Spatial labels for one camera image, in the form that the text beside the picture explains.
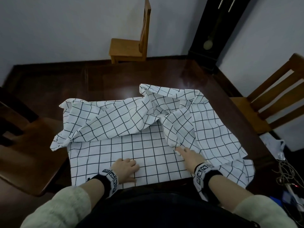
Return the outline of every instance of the tabletop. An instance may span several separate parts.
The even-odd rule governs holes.
[[[257,169],[272,160],[252,126],[212,75],[192,60],[153,60],[90,67],[85,72],[88,101],[140,97],[141,83],[179,89],[197,89],[209,100],[227,128],[238,138]]]

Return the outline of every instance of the white grid-patterned fabric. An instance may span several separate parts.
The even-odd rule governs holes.
[[[190,177],[177,146],[201,153],[224,176],[246,187],[251,160],[199,90],[140,84],[143,97],[87,102],[67,99],[60,107],[63,131],[51,149],[66,146],[72,185],[80,185],[118,158],[136,160],[136,183],[120,188]]]

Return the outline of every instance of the hand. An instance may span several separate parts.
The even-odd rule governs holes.
[[[197,165],[206,162],[205,158],[189,148],[176,147],[175,150],[185,159],[185,167],[188,171],[194,174],[194,169]]]
[[[130,160],[129,158],[122,160],[121,158],[116,160],[111,166],[118,177],[118,184],[126,182],[136,182],[136,179],[130,177],[130,175],[139,170],[139,165],[136,165],[135,160]]]

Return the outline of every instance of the white wall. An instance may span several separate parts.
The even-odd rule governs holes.
[[[218,62],[243,96],[248,96],[293,53],[304,56],[304,0],[251,0],[248,7],[236,27],[239,31],[234,32],[235,37]],[[304,148],[304,116],[275,131],[291,150]]]
[[[148,57],[187,54],[207,0],[150,0]],[[13,65],[109,59],[139,40],[144,0],[0,0],[0,85]]]

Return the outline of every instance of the chair seat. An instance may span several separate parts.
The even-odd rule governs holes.
[[[139,52],[139,43],[140,41],[112,38],[109,55],[142,57],[142,53]]]
[[[39,118],[29,123],[12,146],[0,146],[0,177],[22,191],[39,196],[68,158],[66,148],[50,145],[62,122]]]
[[[230,99],[239,108],[239,110],[249,121],[257,134],[271,131],[269,124],[266,121],[260,119],[257,115],[258,113],[251,108],[250,102],[247,100],[247,98],[237,97]]]

